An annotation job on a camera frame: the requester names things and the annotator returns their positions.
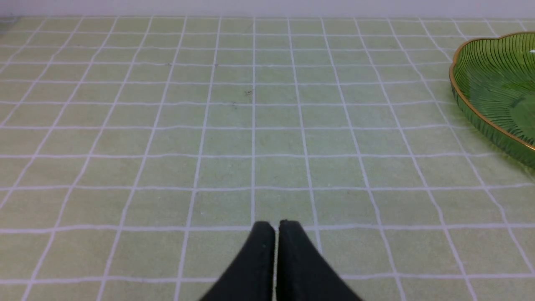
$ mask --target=gold rim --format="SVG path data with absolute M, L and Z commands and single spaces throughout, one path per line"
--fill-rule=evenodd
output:
M 497 129 L 498 131 L 502 132 L 503 134 L 505 134 L 506 136 L 512 138 L 513 140 L 519 142 L 520 144 L 524 145 L 525 147 L 531 149 L 532 151 L 535 151 L 535 146 L 533 145 L 529 145 L 527 144 L 525 141 L 522 141 L 521 139 L 519 139 L 518 137 L 510 134 L 509 132 L 505 131 L 504 129 L 502 129 L 501 127 L 497 126 L 495 123 L 493 123 L 492 121 L 488 120 L 487 117 L 485 117 L 483 114 L 481 114 L 476 108 L 474 108 L 472 106 L 472 104 L 470 103 L 470 101 L 468 101 L 468 99 L 466 98 L 466 96 L 464 96 L 464 94 L 462 93 L 461 89 L 459 89 L 459 86 L 457 85 L 457 82 L 455 81 L 455 77 L 453 76 L 453 68 L 455 68 L 455 66 L 457 65 L 457 59 L 459 57 L 459 54 L 461 53 L 461 50 L 468 44 L 470 44 L 471 42 L 475 42 L 475 41 L 482 41 L 482 40 L 501 40 L 503 39 L 504 37 L 508 37 L 508 36 L 512 36 L 512 35 L 517 35 L 517 34 L 535 34 L 535 32 L 516 32 L 516 33 L 510 33 L 510 34 L 506 34 L 506 35 L 503 35 L 501 37 L 483 37 L 483 38 L 477 38 L 477 39 L 472 39 L 470 41 L 466 41 L 464 42 L 456 51 L 455 51 L 455 55 L 453 56 L 453 62 L 452 62 L 452 65 L 449 67 L 449 81 L 452 83 L 452 86 L 453 88 L 455 89 L 455 91 L 457 92 L 457 94 L 459 95 L 459 97 L 463 100 L 463 102 L 468 106 L 468 108 L 470 110 L 472 110 L 472 112 L 474 112 L 479 118 L 481 118 L 485 123 L 487 123 L 488 125 L 490 125 L 491 127 Z

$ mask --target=green square tile pattern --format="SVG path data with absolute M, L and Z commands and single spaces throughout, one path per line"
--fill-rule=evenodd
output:
M 535 171 L 466 122 L 445 70 L 466 37 L 533 24 L 18 18 L 0 36 L 0 282 L 164 300 L 182 265 L 197 300 L 252 221 L 296 219 L 365 299 L 529 299 Z M 99 293 L 102 276 L 126 280 Z

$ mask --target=white grid line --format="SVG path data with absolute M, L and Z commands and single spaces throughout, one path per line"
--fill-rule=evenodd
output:
M 457 22 L 456 22 L 454 19 L 452 19 L 452 23 L 453 23 L 453 25 L 455 25 L 455 29 L 457 29 L 457 31 L 462 35 L 463 32 L 461 31 L 461 28 L 459 27 L 459 24 L 457 24 Z
M 404 130 L 418 130 L 418 129 L 431 129 L 434 127 L 450 127 L 447 124 L 430 124 L 426 126 L 406 126 L 402 127 Z M 452 129 L 470 129 L 466 126 L 451 126 Z M 115 129 L 115 130 L 150 130 L 150 126 L 4 126 L 0 129 L 14 129 L 14 130 L 47 130 L 47 129 L 61 129 L 61 130 L 98 130 L 98 129 Z M 170 130 L 170 129 L 202 129 L 201 126 L 196 125 L 172 125 L 157 127 L 157 130 Z M 252 127 L 238 127 L 238 126 L 208 126 L 208 130 L 251 130 Z M 300 127 L 257 127 L 257 130 L 298 130 Z M 305 127 L 305 130 L 397 130 L 397 127 L 322 127 L 322 126 L 313 126 Z
M 447 225 L 374 225 L 374 224 L 334 224 L 334 225 L 304 225 L 303 228 L 306 231 L 318 230 L 349 230 L 349 229 L 372 229 L 372 230 L 410 230 L 410 231 L 431 231 L 431 230 L 448 230 L 454 229 L 507 229 L 512 227 L 513 229 L 535 229 L 535 223 L 522 223 L 522 224 L 499 224 L 499 223 L 482 223 L 482 224 L 447 224 Z M 183 227 L 183 226 L 161 226 L 161 227 L 148 227 L 148 226 L 118 226 L 111 224 L 77 224 L 66 225 L 54 228 L 41 228 L 41 229 L 19 229 L 19 228 L 0 228 L 0 234 L 49 234 L 52 232 L 62 231 L 75 231 L 75 230 L 113 230 L 123 232 L 181 232 L 186 231 L 249 231 L 251 226 L 206 226 L 206 227 Z
M 533 183 L 519 183 L 511 185 L 484 185 L 484 186 L 449 186 L 449 187 L 371 187 L 372 191 L 437 191 L 437 190 L 483 190 L 483 189 L 505 189 L 505 188 L 519 188 L 519 187 L 533 187 Z M 0 187 L 0 191 L 8 190 L 50 190 L 50 189 L 64 189 L 70 188 L 70 185 L 55 185 L 55 186 L 21 186 L 21 187 Z M 114 190 L 114 189 L 126 189 L 131 190 L 131 186 L 84 186 L 76 185 L 75 189 L 87 189 L 87 190 Z M 242 191 L 250 190 L 252 187 L 227 187 L 227 188 L 196 188 L 196 191 Z M 277 187 L 277 186 L 256 186 L 255 189 L 266 190 L 282 190 L 282 191 L 307 191 L 307 187 Z M 177 186 L 141 186 L 136 190 L 179 190 L 179 191 L 193 191 L 191 187 L 177 187 Z M 330 187 L 313 187 L 312 190 L 363 190 L 365 187 L 354 186 L 330 186 Z
M 437 280 L 462 280 L 463 275 L 455 274 L 405 274 L 399 273 L 398 276 L 404 279 L 437 279 Z M 364 275 L 345 275 L 340 277 L 343 280 L 369 280 L 369 279 L 384 279 L 393 278 L 393 273 L 380 274 L 364 274 Z M 468 275 L 469 279 L 533 279 L 535 276 L 531 274 L 472 274 Z M 182 282 L 187 283 L 213 283 L 217 278 L 198 277 L 198 278 L 183 278 Z M 128 282 L 144 282 L 144 283 L 174 283 L 175 278 L 140 278 L 127 276 L 108 276 L 108 277 L 78 277 L 78 278 L 51 278 L 51 279 L 36 279 L 35 284 L 69 284 L 81 282 L 96 282 L 96 281 L 128 281 Z M 28 284 L 26 279 L 6 279 L 0 280 L 0 285 L 16 285 Z
M 18 16 L 11 16 L 11 17 L 2 16 L 0 18 L 1 18 L 0 24 L 9 24 L 9 25 L 15 24 L 20 19 L 20 17 Z
M 17 104 L 18 101 L 0 101 L 0 104 Z M 442 104 L 452 104 L 451 102 L 446 101 L 435 101 L 435 100 L 420 100 L 420 101 L 408 101 L 408 102 L 397 102 L 392 103 L 393 106 L 404 106 L 407 104 L 422 104 L 422 103 L 442 103 Z M 24 104 L 65 104 L 64 101 L 25 101 Z M 70 105 L 77 105 L 77 104 L 91 104 L 91 105 L 97 105 L 97 106 L 111 106 L 111 102 L 91 102 L 91 101 L 75 101 L 71 102 Z M 117 102 L 118 105 L 121 106 L 159 106 L 159 103 L 157 102 Z M 235 102 L 211 102 L 211 105 L 217 106 L 238 106 L 238 107 L 252 107 L 252 103 L 235 103 Z M 191 105 L 191 106 L 205 106 L 206 103 L 204 102 L 195 102 L 195 101 L 180 101 L 180 102 L 165 102 L 163 104 L 164 106 L 185 106 L 185 105 Z M 371 107 L 371 106 L 378 106 L 378 107 L 387 107 L 389 106 L 388 103 L 346 103 L 345 104 L 348 107 Z M 255 103 L 255 107 L 297 107 L 297 103 Z M 302 103 L 302 107 L 343 107 L 343 103 Z
M 425 81 L 447 81 L 447 79 L 426 79 Z M 78 81 L 67 81 L 67 80 L 23 80 L 23 79 L 16 79 L 16 80 L 10 80 L 10 79 L 2 79 L 0 82 L 37 82 L 37 83 L 44 83 L 44 84 L 77 84 Z M 421 80 L 406 80 L 406 81 L 384 81 L 383 84 L 414 84 L 417 82 L 422 82 Z M 122 84 L 122 81 L 84 81 L 83 84 Z M 126 81 L 127 84 L 142 84 L 142 85 L 150 85 L 150 84 L 165 84 L 166 81 Z M 188 82 L 179 82 L 179 81 L 172 81 L 171 84 L 177 84 L 177 85 L 208 85 L 209 82 L 195 82 L 195 81 L 188 81 Z M 243 86 L 246 84 L 252 84 L 252 82 L 213 82 L 213 85 L 235 85 L 235 86 Z M 351 85 L 378 85 L 379 82 L 341 82 L 341 86 L 351 86 Z M 257 82 L 257 86 L 294 86 L 295 84 L 290 84 L 288 82 Z M 299 86 L 335 86 L 337 85 L 335 82 L 305 82 L 298 84 Z
M 147 25 L 147 31 L 145 32 L 145 35 L 143 36 L 143 39 L 141 40 L 141 43 L 140 43 L 140 46 L 143 45 L 143 42 L 145 41 L 145 39 L 147 38 L 147 34 L 149 33 L 149 28 L 150 28 L 150 25 L 152 24 L 152 17 L 149 19 L 149 23 Z M 136 53 L 134 54 L 134 57 L 132 58 L 132 62 L 135 61 L 135 58 L 137 56 L 137 54 L 140 52 L 141 48 L 139 48 Z M 126 76 L 125 76 L 125 81 L 126 79 L 130 76 L 130 73 L 132 71 L 132 68 L 133 68 L 133 64 L 130 65 L 130 67 L 128 68 L 128 71 L 126 72 Z M 125 86 L 125 83 L 122 84 L 122 86 L 119 88 L 119 92 L 117 93 L 117 96 L 116 96 L 116 99 L 114 100 L 114 103 L 115 101 L 117 101 L 119 99 L 119 96 L 123 90 Z M 158 122 L 158 116 L 159 116 L 159 113 L 161 111 L 161 108 L 160 107 L 158 109 L 158 115 L 156 116 L 155 118 L 155 126 L 156 126 L 156 122 Z M 149 141 L 147 143 L 147 146 L 146 146 L 146 149 L 145 149 L 145 154 L 147 154 L 149 152 L 149 148 L 150 148 L 150 143 L 151 143 L 151 139 L 154 137 L 154 130 L 151 132 L 151 135 L 149 137 Z M 133 187 L 130 191 L 130 194 L 128 195 L 128 199 L 125 203 L 125 207 L 123 208 L 123 212 L 121 214 L 121 219 L 120 219 L 120 222 L 119 222 L 119 229 L 117 230 L 116 232 L 116 235 L 115 235 L 115 238 L 113 240 L 113 244 L 111 246 L 111 250 L 110 250 L 110 254 L 108 256 L 108 259 L 106 261 L 106 266 L 104 268 L 104 279 L 102 280 L 101 282 L 101 285 L 100 285 L 100 288 L 98 290 L 98 295 L 97 295 L 97 301 L 100 301 L 102 299 L 102 296 L 104 294 L 104 289 L 106 287 L 106 280 L 105 278 L 109 275 L 109 272 L 110 272 L 110 268 L 111 268 L 111 264 L 113 262 L 113 256 L 115 255 L 115 251 L 117 249 L 117 245 L 119 244 L 119 240 L 120 240 L 120 237 L 121 237 L 121 232 L 122 232 L 122 229 L 121 227 L 124 225 L 124 222 L 126 220 L 126 212 L 128 210 L 128 206 L 130 205 L 130 203 L 132 202 L 132 198 L 134 197 L 134 193 L 135 193 L 135 188 L 137 187 L 137 183 L 139 182 L 139 178 L 141 177 L 141 172 L 143 171 L 143 166 L 144 166 L 144 163 L 145 161 L 147 160 L 146 157 L 144 157 L 141 161 L 141 164 L 140 164 L 140 167 L 139 167 L 139 170 L 137 172 L 137 175 L 136 175 L 136 178 L 134 180 L 134 184 L 133 184 Z
M 355 22 L 355 26 L 357 28 L 357 32 L 360 33 L 361 30 L 360 30 L 360 27 L 358 26 L 357 20 L 354 19 L 354 22 Z M 372 61 L 371 55 L 368 52 L 368 49 L 367 49 L 366 44 L 364 42 L 364 39 L 361 38 L 361 42 L 362 42 L 362 45 L 364 47 L 364 50 L 366 50 L 366 54 L 368 56 L 368 59 L 370 61 Z M 381 82 L 381 77 L 380 77 L 379 71 L 377 70 L 377 68 L 375 66 L 373 66 L 373 70 L 375 71 L 377 79 L 379 80 L 379 82 Z M 385 95 L 386 100 L 388 101 L 388 104 L 390 104 L 390 99 L 388 98 L 386 90 L 384 89 L 384 86 L 382 84 L 381 84 L 381 88 L 383 90 L 383 94 Z M 400 124 L 399 124 L 398 119 L 396 118 L 395 115 L 394 115 L 394 118 L 396 119 L 396 122 L 397 122 L 398 127 L 399 127 Z M 353 137 L 353 139 L 354 139 L 354 142 L 355 142 L 355 146 L 358 147 L 356 138 Z M 370 187 L 370 183 L 369 183 L 368 177 L 366 175 L 366 171 L 365 171 L 364 163 L 362 162 L 362 158 L 359 158 L 359 162 L 360 162 L 360 165 L 361 165 L 362 175 L 364 177 L 364 182 L 366 184 L 366 188 L 369 188 Z M 407 301 L 407 296 L 405 295 L 405 290 L 403 289 L 403 284 L 401 283 L 401 280 L 400 280 L 400 278 L 398 276 L 398 270 L 396 269 L 396 265 L 395 265 L 395 262 L 394 262 L 394 257 L 392 255 L 392 249 L 390 248 L 390 243 L 388 242 L 388 239 L 387 239 L 386 234 L 385 234 L 385 230 L 383 228 L 383 223 L 381 221 L 381 213 L 380 213 L 380 210 L 379 210 L 379 206 L 377 206 L 377 203 L 375 202 L 375 197 L 373 196 L 373 193 L 370 190 L 368 190 L 368 195 L 370 196 L 370 201 L 371 201 L 371 203 L 373 205 L 373 210 L 375 211 L 375 215 L 376 215 L 376 220 L 377 220 L 377 223 L 379 224 L 379 227 L 380 227 L 379 228 L 379 232 L 381 234 L 381 238 L 382 238 L 383 243 L 385 245 L 385 250 L 386 250 L 386 253 L 388 255 L 388 261 L 390 263 L 390 267 L 392 269 L 392 272 L 395 275 L 394 278 L 395 278 L 395 281 L 396 281 L 396 286 L 398 287 L 398 292 L 400 294 L 401 300 L 402 301 Z
M 256 219 L 255 181 L 256 181 L 256 18 L 253 18 L 253 89 L 251 90 L 252 118 L 251 127 L 251 226 Z
M 301 127 L 301 137 L 303 141 L 303 152 L 304 152 L 304 162 L 305 162 L 305 168 L 307 170 L 307 182 L 309 187 L 309 194 L 310 194 L 310 206 L 312 207 L 312 219 L 314 221 L 314 233 L 316 235 L 316 243 L 317 243 L 317 249 L 320 254 L 323 254 L 323 248 L 322 248 L 322 241 L 319 235 L 318 230 L 318 212 L 316 209 L 316 201 L 314 198 L 314 191 L 312 190 L 312 176 L 310 174 L 310 162 L 308 160 L 308 150 L 307 150 L 307 139 L 305 136 L 305 130 L 304 130 L 304 123 L 303 123 L 303 113 L 301 111 L 301 99 L 299 97 L 299 86 L 297 85 L 297 71 L 295 66 L 295 59 L 294 59 L 294 50 L 293 50 L 293 43 L 292 43 L 292 31 L 290 27 L 290 19 L 286 19 L 286 23 L 288 25 L 288 39 L 289 39 L 289 46 L 290 46 L 290 56 L 292 58 L 292 71 L 294 73 L 294 84 L 295 84 L 295 94 L 297 96 L 297 109 L 299 111 L 299 124 Z
M 46 16 L 24 16 L 25 19 L 42 19 Z M 82 17 L 80 16 L 48 16 L 49 18 L 53 19 L 79 19 Z M 119 19 L 148 19 L 150 16 L 121 16 Z M 154 16 L 155 19 L 184 19 L 186 16 Z M 199 19 L 199 20 L 217 20 L 219 17 L 209 17 L 209 16 L 187 16 L 190 19 Z M 113 19 L 112 16 L 84 16 L 85 19 Z M 285 21 L 286 19 L 284 17 L 258 17 L 257 18 L 260 21 Z M 352 20 L 350 17 L 343 17 L 343 18 L 336 18 L 336 17 L 329 17 L 325 18 L 326 20 Z M 385 18 L 368 18 L 368 17 L 357 17 L 357 21 L 359 22 L 366 22 L 366 21 L 386 21 Z M 225 16 L 223 17 L 223 20 L 252 20 L 252 17 L 240 17 L 240 16 Z M 406 22 L 406 23 L 418 23 L 417 18 L 391 18 L 394 22 Z M 425 22 L 436 22 L 436 23 L 444 23 L 444 22 L 451 22 L 450 20 L 446 20 L 445 18 L 438 18 L 438 19 L 431 19 L 431 18 L 424 18 Z M 291 21 L 319 21 L 319 17 L 296 17 L 292 18 Z M 460 18 L 456 20 L 457 22 L 468 22 L 468 23 L 479 23 L 484 22 L 483 18 Z M 496 18 L 492 20 L 493 22 L 501 22 L 501 23 L 510 23 L 514 22 L 514 19 L 510 18 Z
M 15 45 L 0 45 L 0 48 L 20 48 L 20 46 Z M 25 46 L 25 48 L 58 48 L 58 46 Z M 100 47 L 92 47 L 92 46 L 66 46 L 65 49 L 99 49 Z M 105 46 L 103 49 L 137 49 L 135 46 Z M 173 50 L 176 49 L 175 47 L 157 47 L 157 46 L 143 46 L 141 47 L 142 50 L 145 49 L 163 49 L 163 50 Z M 182 47 L 182 49 L 187 50 L 215 50 L 215 48 L 210 47 Z M 327 47 L 323 48 L 296 48 L 295 50 L 298 51 L 318 51 L 318 50 L 326 50 Z M 444 50 L 456 50 L 454 48 L 440 48 Z M 219 50 L 228 50 L 228 51 L 252 51 L 253 48 L 219 48 Z M 437 50 L 437 48 L 414 48 L 414 49 L 407 49 L 407 51 L 420 51 L 420 50 Z M 289 48 L 256 48 L 256 51 L 289 51 Z M 346 51 L 346 52 L 361 52 L 364 51 L 363 49 L 332 49 L 332 51 Z M 400 51 L 398 49 L 382 49 L 382 48 L 376 48 L 371 49 L 370 51 L 382 51 L 382 52 L 397 52 Z
M 489 157 L 496 156 L 499 153 L 483 153 L 470 155 L 471 157 Z M 434 157 L 464 157 L 464 153 L 437 153 L 437 154 L 426 154 L 426 155 L 378 155 L 378 154 L 337 154 L 337 155 L 308 155 L 308 158 L 347 158 L 347 157 L 363 157 L 363 158 L 434 158 Z M 31 158 L 106 158 L 106 159 L 141 159 L 144 157 L 147 158 L 161 158 L 161 157 L 191 157 L 197 158 L 197 155 L 194 154 L 181 154 L 181 153 L 164 153 L 164 154 L 152 154 L 152 155 L 106 155 L 106 154 L 79 154 L 79 155 L 0 155 L 0 159 L 31 159 Z M 259 155 L 201 155 L 201 158 L 234 158 L 234 159 L 252 159 L 255 157 L 269 158 L 269 157 L 287 157 L 287 158 L 305 158 L 305 155 L 297 154 L 259 154 Z
M 392 23 L 391 21 L 388 19 L 388 24 L 390 25 L 390 28 L 392 30 L 394 30 L 394 27 L 392 26 Z M 401 50 L 403 50 L 405 52 L 405 56 L 407 57 L 407 60 L 409 62 L 412 63 L 412 60 L 410 59 L 410 56 L 408 54 L 408 52 L 406 52 L 404 49 L 403 49 L 403 44 L 399 41 L 398 37 L 395 37 Z M 422 73 L 416 68 L 416 66 L 414 66 L 414 70 L 418 73 L 418 75 L 420 76 L 420 78 L 423 80 L 424 79 L 424 76 L 422 75 Z M 401 129 L 401 124 L 399 123 L 399 120 L 395 114 L 395 110 L 394 110 L 394 107 L 391 107 L 391 111 L 392 111 L 392 114 L 394 115 L 394 118 L 396 119 L 396 123 L 397 125 L 399 126 L 400 128 L 400 133 L 401 135 L 403 136 L 403 141 L 405 142 L 405 144 L 407 145 L 407 149 L 409 150 L 409 153 L 411 155 L 413 155 L 413 152 L 412 152 L 412 149 L 409 145 L 409 142 L 407 140 L 407 137 L 405 137 L 405 133 L 403 131 L 403 129 Z M 412 157 L 412 162 L 414 164 L 414 167 L 416 168 L 416 171 L 418 172 L 418 175 L 420 176 L 421 180 L 422 180 L 422 183 L 424 184 L 424 187 L 428 188 L 428 184 L 427 184 L 427 180 L 425 179 L 424 177 L 424 174 L 422 172 L 422 170 L 420 169 L 420 166 L 418 165 L 418 162 L 416 161 L 416 158 L 415 157 Z M 437 212 L 438 212 L 438 216 L 439 216 L 439 220 L 440 220 L 440 224 L 442 226 L 445 226 L 446 225 L 446 222 L 444 220 L 444 213 L 442 212 L 442 209 L 440 208 L 440 206 L 438 205 L 437 201 L 435 200 L 434 198 L 434 195 L 431 193 L 430 190 L 427 190 L 427 194 L 429 195 L 429 198 L 431 199 L 431 202 L 433 203 L 433 205 L 435 206 L 435 208 L 437 209 Z M 476 295 L 476 292 L 474 291 L 473 287 L 472 287 L 472 284 L 470 283 L 470 280 L 466 277 L 466 271 L 464 270 L 464 264 L 457 252 L 457 248 L 455 247 L 455 244 L 453 243 L 453 240 L 452 240 L 452 237 L 449 233 L 449 230 L 446 229 L 444 227 L 444 234 L 446 235 L 446 239 L 448 240 L 448 243 L 449 243 L 449 246 L 452 250 L 452 253 L 453 253 L 453 256 L 455 257 L 455 261 L 457 262 L 457 265 L 459 267 L 459 270 L 461 271 L 461 273 L 463 274 L 463 276 L 465 276 L 465 282 L 467 284 L 467 287 L 468 287 L 468 290 L 470 292 L 470 295 L 472 296 L 472 299 L 474 301 L 477 301 L 477 295 Z
M 42 31 L 42 30 L 7 30 L 7 31 L 0 31 L 1 33 L 5 32 L 14 32 L 14 33 L 55 33 L 55 34 L 68 34 L 70 31 Z M 107 34 L 108 32 L 93 32 L 93 31 L 78 31 L 77 33 L 82 34 Z M 112 34 L 128 34 L 128 35 L 144 35 L 142 32 L 113 32 Z M 216 35 L 216 32 L 166 32 L 166 33 L 159 33 L 159 32 L 149 32 L 151 35 L 185 35 L 185 36 L 194 36 L 194 35 Z M 256 33 L 257 36 L 287 36 L 288 34 L 281 34 L 281 33 Z M 327 34 L 327 36 L 339 36 L 339 37 L 358 37 L 358 36 L 381 36 L 381 37 L 394 37 L 397 35 L 398 37 L 424 37 L 427 36 L 425 34 Z M 225 36 L 253 36 L 252 33 L 221 33 L 222 37 Z M 307 34 L 291 34 L 291 36 L 317 36 L 317 37 L 323 37 L 323 34 L 321 33 L 307 33 Z M 461 35 L 455 35 L 455 34 L 449 34 L 449 35 L 433 35 L 436 37 L 461 37 Z
M 197 159 L 197 165 L 195 167 L 195 178 L 193 180 L 193 191 L 191 200 L 189 203 L 188 208 L 188 217 L 186 221 L 186 231 L 184 232 L 184 241 L 182 243 L 182 249 L 180 252 L 180 262 L 178 267 L 178 277 L 177 277 L 177 287 L 174 294 L 174 301 L 178 301 L 178 298 L 180 296 L 180 287 L 182 284 L 182 277 L 184 276 L 184 265 L 186 264 L 186 251 L 188 246 L 188 239 L 189 239 L 189 228 L 192 226 L 192 218 L 193 218 L 193 208 L 195 206 L 195 197 L 197 195 L 197 187 L 198 187 L 198 181 L 199 181 L 199 174 L 201 171 L 201 161 L 202 161 L 202 153 L 203 153 L 203 147 L 204 147 L 204 140 L 205 140 L 205 134 L 206 134 L 206 126 L 208 123 L 208 112 L 210 109 L 210 101 L 212 97 L 212 83 L 213 83 L 213 76 L 216 71 L 216 61 L 217 61 L 217 47 L 219 46 L 219 31 L 221 30 L 221 17 L 219 17 L 218 25 L 217 25 L 217 37 L 216 37 L 216 50 L 213 53 L 213 65 L 212 65 L 212 72 L 210 75 L 210 86 L 208 87 L 208 99 L 206 102 L 206 109 L 204 110 L 204 121 L 203 121 L 203 129 L 201 133 L 201 142 L 199 145 L 199 153 L 198 153 L 198 159 Z
M 432 62 L 432 63 L 417 63 L 415 65 L 440 65 L 449 64 L 450 62 Z M 87 65 L 89 62 L 11 62 L 11 65 Z M 93 65 L 131 65 L 128 62 L 95 62 Z M 152 63 L 152 62 L 135 62 L 134 65 L 151 65 L 151 66 L 194 66 L 194 67 L 212 67 L 211 64 L 194 64 L 194 63 Z M 375 64 L 381 67 L 400 67 L 412 66 L 412 64 Z M 260 65 L 231 65 L 231 64 L 217 64 L 218 67 L 292 67 L 292 65 L 280 64 L 260 64 Z M 330 67 L 331 65 L 296 65 L 296 67 L 316 68 L 316 67 Z M 372 64 L 336 64 L 338 67 L 371 67 Z
M 487 23 L 487 26 L 489 27 L 489 29 L 491 30 L 492 34 L 494 35 L 494 37 L 498 37 L 499 35 L 494 31 L 494 28 L 492 28 L 492 25 L 490 24 L 490 22 L 488 22 L 487 19 L 485 19 L 485 23 Z

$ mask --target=white wall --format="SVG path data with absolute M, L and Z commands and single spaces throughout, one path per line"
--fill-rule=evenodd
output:
M 535 0 L 0 0 L 0 15 L 533 18 Z

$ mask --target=glass dish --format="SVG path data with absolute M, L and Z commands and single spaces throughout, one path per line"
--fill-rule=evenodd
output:
M 535 168 L 535 32 L 467 41 L 455 53 L 449 79 L 468 120 Z

